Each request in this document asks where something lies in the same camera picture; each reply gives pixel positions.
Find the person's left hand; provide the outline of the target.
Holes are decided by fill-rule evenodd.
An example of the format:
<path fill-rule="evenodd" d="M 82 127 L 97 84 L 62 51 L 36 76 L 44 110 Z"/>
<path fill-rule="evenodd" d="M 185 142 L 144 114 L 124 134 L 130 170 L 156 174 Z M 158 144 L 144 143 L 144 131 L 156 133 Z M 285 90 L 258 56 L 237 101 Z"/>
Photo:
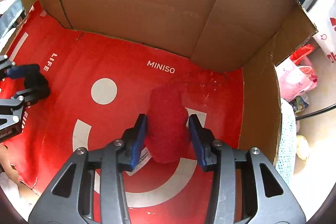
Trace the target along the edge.
<path fill-rule="evenodd" d="M 15 184 L 19 185 L 20 182 L 18 180 L 19 173 L 9 162 L 9 151 L 6 146 L 0 145 L 0 162 L 1 167 L 7 174 L 7 177 L 12 180 Z"/>

